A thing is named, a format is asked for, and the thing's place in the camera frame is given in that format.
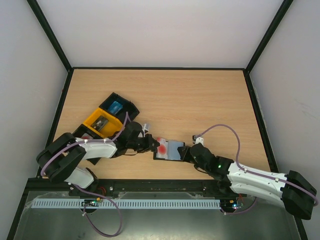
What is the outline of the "yellow middle sorting bin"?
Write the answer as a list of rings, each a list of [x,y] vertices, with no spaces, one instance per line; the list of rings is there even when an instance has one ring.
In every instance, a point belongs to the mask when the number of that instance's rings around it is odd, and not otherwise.
[[[102,138],[113,136],[123,127],[123,123],[119,119],[99,107],[83,124]]]

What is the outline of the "black sorting bin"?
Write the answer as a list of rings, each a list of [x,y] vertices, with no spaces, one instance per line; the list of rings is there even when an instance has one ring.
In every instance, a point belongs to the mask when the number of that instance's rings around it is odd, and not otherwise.
[[[117,114],[111,114],[108,112],[109,106],[114,102],[117,101],[123,105],[123,108]],[[129,100],[123,98],[122,96],[113,92],[110,94],[106,100],[104,100],[100,105],[99,108],[107,112],[108,114],[112,115],[113,117],[117,118],[120,122],[125,121],[126,113],[128,113],[128,117],[131,121],[133,121],[140,113],[138,108]]]
[[[82,136],[91,136],[92,139],[101,139],[101,137],[90,130],[88,127],[85,125],[81,124],[72,134],[76,138],[81,138]]]

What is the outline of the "black cage frame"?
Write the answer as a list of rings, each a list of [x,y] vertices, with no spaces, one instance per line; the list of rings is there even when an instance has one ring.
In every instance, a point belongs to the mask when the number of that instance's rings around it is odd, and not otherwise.
[[[27,1],[28,5],[30,6],[33,14],[37,18],[37,21],[41,25],[42,29],[44,30],[47,38],[49,39],[51,45],[53,46],[54,50],[56,51],[58,57],[60,58],[63,66],[65,67],[67,71],[67,77],[65,79],[65,83],[61,92],[61,96],[59,99],[59,103],[57,106],[57,110],[54,115],[54,119],[50,128],[50,132],[47,138],[46,145],[51,143],[53,141],[54,134],[56,133],[57,127],[58,127],[58,121],[61,117],[62,109],[65,104],[65,100],[67,97],[67,93],[69,90],[69,86],[71,83],[71,78],[74,73],[74,70],[76,67],[72,67],[71,64],[69,63],[63,49],[61,48],[61,45],[59,44],[58,39],[56,38],[49,22],[47,21],[45,14],[43,13],[39,3],[36,0],[28,0]],[[274,32],[278,28],[279,24],[281,23],[282,19],[286,15],[287,11],[289,10],[290,6],[292,5],[293,1],[292,0],[284,0],[279,9],[277,10],[272,22],[270,23],[267,31],[265,32],[263,38],[261,39],[257,49],[255,50],[253,56],[251,57],[247,67],[245,68],[230,68],[230,67],[86,67],[85,69],[88,70],[159,70],[159,71],[164,71],[164,70],[208,70],[208,71],[242,71],[244,75],[244,79],[247,85],[247,90],[250,96],[251,104],[253,107],[253,111],[255,114],[256,122],[258,125],[258,129],[261,135],[262,143],[264,146],[264,150],[266,153],[267,161],[270,167],[270,170],[272,172],[277,172],[278,166],[274,157],[274,153],[271,147],[271,143],[267,134],[265,122],[263,120],[262,112],[260,110],[259,104],[258,104],[258,99],[253,87],[252,80],[250,78],[250,72],[253,70],[255,64],[257,63],[258,59],[262,55],[263,51],[265,50],[267,44],[269,43],[270,39],[272,38]],[[40,187],[45,187],[47,184],[47,181],[42,179],[42,178],[30,178],[28,179],[25,189],[23,190],[23,194],[21,196],[21,200],[19,202],[19,205],[17,207],[14,219],[12,221],[12,225],[10,227],[10,230],[8,232],[7,239],[12,240],[17,232],[18,228],[18,223],[21,220],[21,216],[23,213],[23,207],[25,206],[26,200],[27,200],[27,193],[29,192],[30,189],[33,188],[33,184],[38,184]]]

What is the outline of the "controller circuit board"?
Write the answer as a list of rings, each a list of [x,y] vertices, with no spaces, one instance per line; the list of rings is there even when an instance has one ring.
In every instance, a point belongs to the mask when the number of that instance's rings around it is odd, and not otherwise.
[[[224,209],[240,209],[244,207],[244,203],[241,200],[237,200],[236,198],[234,199],[228,199],[228,200],[223,200],[221,203],[221,207]]]
[[[92,207],[98,207],[103,202],[103,199],[100,197],[97,197],[95,199],[84,199],[83,203],[81,203],[81,206],[92,206]]]

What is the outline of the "black leather card holder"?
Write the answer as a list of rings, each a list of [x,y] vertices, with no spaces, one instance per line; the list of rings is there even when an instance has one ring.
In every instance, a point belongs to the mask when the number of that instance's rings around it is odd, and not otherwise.
[[[156,152],[153,153],[154,160],[163,160],[163,161],[176,161],[181,162],[181,155],[178,151],[178,148],[184,147],[185,143],[176,140],[167,140],[168,142],[168,157],[166,159],[156,158]]]

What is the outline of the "black credit card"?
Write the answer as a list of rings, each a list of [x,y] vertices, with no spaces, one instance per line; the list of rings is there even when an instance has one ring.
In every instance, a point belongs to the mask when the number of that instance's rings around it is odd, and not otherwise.
[[[101,115],[90,125],[90,127],[99,132],[108,122],[109,120]]]

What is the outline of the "blue credit card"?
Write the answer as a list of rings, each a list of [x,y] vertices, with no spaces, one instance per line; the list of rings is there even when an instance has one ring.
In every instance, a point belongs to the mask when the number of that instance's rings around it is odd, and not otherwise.
[[[118,101],[114,101],[109,107],[108,107],[108,112],[110,112],[111,114],[116,115],[120,110],[123,109],[123,105],[118,102]]]

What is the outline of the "red credit card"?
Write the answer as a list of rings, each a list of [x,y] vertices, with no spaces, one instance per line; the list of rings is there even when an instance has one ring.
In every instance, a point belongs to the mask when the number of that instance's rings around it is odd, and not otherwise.
[[[81,138],[84,140],[91,140],[92,139],[91,136],[89,136],[89,135],[83,135]]]

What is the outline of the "left controller circuit board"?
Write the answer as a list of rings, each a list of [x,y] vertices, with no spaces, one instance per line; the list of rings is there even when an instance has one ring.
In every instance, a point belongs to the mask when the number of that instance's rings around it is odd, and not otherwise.
[[[98,207],[103,202],[103,199],[100,197],[97,197],[95,199],[84,199],[83,203],[81,203],[81,206],[92,206],[92,207]]]

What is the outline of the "black near sorting bin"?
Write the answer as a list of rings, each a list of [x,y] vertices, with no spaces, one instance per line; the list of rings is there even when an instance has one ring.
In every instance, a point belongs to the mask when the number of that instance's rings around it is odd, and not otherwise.
[[[85,125],[81,124],[72,134],[76,138],[81,138],[82,136],[91,136],[92,139],[101,139],[101,137],[90,130],[88,127]]]

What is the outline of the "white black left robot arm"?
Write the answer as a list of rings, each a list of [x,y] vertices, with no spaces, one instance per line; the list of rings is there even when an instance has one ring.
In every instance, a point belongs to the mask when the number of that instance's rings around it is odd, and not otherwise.
[[[40,175],[51,183],[70,183],[81,189],[89,189],[98,178],[88,168],[81,168],[82,160],[112,159],[124,155],[127,150],[137,154],[156,152],[160,143],[143,126],[131,121],[111,137],[84,139],[66,132],[42,150],[36,157]]]

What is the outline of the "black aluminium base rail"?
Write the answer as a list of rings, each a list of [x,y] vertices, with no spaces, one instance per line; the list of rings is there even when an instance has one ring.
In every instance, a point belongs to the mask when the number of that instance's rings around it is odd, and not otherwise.
[[[199,194],[205,198],[231,200],[239,195],[281,199],[287,189],[287,184],[271,180],[266,182],[265,187],[257,187],[249,183],[230,183],[214,179],[95,179],[85,190],[113,198],[119,193],[188,193]]]

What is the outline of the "right controller circuit board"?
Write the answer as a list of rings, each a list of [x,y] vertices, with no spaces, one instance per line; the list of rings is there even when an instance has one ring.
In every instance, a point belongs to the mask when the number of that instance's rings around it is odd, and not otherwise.
[[[234,199],[228,199],[228,200],[223,200],[221,203],[221,207],[224,209],[240,209],[244,207],[244,203],[241,200],[237,200],[236,198]]]

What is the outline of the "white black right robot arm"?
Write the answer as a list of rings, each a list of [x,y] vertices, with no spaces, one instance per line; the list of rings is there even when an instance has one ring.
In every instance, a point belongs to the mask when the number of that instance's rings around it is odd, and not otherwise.
[[[310,220],[317,203],[316,189],[297,171],[275,173],[236,163],[232,159],[215,156],[198,143],[177,149],[182,161],[199,167],[219,181],[218,191],[251,195],[284,208],[302,220]]]

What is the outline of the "black far sorting bin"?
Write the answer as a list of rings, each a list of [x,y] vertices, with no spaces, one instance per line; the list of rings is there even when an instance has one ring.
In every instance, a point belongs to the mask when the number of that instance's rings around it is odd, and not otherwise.
[[[114,102],[117,101],[123,105],[123,108],[117,114],[111,114],[108,112],[109,106]],[[100,105],[99,108],[107,112],[108,114],[112,115],[113,117],[117,118],[120,122],[125,121],[126,113],[128,113],[128,117],[131,121],[133,121],[140,113],[138,108],[129,100],[123,98],[122,96],[113,92],[110,94],[106,100],[104,100]]]

